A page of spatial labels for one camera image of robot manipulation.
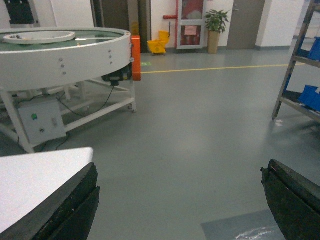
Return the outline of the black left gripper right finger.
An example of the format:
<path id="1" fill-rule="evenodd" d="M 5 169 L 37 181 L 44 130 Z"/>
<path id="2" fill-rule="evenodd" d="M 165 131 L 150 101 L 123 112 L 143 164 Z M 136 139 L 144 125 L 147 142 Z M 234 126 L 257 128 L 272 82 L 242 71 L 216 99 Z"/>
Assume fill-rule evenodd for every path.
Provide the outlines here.
<path id="1" fill-rule="evenodd" d="M 267 204 L 284 238 L 318 240 L 320 186 L 275 159 L 260 171 Z"/>

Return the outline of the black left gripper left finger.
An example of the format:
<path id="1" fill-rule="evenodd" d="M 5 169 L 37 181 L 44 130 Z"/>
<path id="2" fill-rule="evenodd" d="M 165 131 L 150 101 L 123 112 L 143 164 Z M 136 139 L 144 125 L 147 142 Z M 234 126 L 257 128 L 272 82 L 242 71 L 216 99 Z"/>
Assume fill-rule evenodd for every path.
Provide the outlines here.
<path id="1" fill-rule="evenodd" d="M 86 240 L 99 205 L 94 163 L 87 164 L 34 210 L 0 234 L 2 240 Z"/>

